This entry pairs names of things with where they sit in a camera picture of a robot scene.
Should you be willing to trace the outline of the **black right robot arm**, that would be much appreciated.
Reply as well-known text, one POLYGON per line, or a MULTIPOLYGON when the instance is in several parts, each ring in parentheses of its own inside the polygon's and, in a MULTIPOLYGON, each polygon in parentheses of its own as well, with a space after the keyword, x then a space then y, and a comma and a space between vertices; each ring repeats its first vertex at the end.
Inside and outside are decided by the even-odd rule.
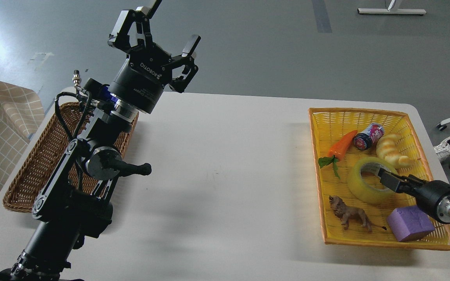
POLYGON ((412 174, 400 176, 380 168, 380 182, 396 193, 415 198, 420 210, 441 224, 450 224, 450 184, 441 180, 423 180, 412 174))

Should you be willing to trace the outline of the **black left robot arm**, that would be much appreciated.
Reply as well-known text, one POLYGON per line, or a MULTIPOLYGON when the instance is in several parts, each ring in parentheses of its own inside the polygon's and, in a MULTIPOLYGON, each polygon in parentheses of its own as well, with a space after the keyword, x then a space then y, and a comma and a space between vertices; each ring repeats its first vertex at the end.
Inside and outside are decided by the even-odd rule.
POLYGON ((198 72, 195 49, 201 40, 193 34, 177 56, 155 43, 150 20, 160 4, 155 0, 149 7, 120 12, 108 45, 123 51, 126 60, 109 85, 89 79, 82 86, 74 71, 75 92, 56 96, 55 116, 68 146, 34 200, 31 212, 39 226, 16 263, 0 271, 0 281, 59 280, 70 268, 71 251, 111 224, 118 179, 152 172, 148 163, 124 162, 114 143, 131 130, 139 112, 152 113, 165 86, 185 91, 198 72))

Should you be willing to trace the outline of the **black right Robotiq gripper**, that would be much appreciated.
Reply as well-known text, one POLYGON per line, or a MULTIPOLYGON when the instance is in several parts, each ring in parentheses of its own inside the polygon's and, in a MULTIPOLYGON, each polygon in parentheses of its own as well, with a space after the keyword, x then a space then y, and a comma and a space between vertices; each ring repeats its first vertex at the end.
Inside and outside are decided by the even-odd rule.
POLYGON ((450 184, 441 180, 422 180, 414 175, 401 176, 384 168, 378 171, 380 183, 395 193, 413 194, 416 204, 441 224, 450 224, 450 184))

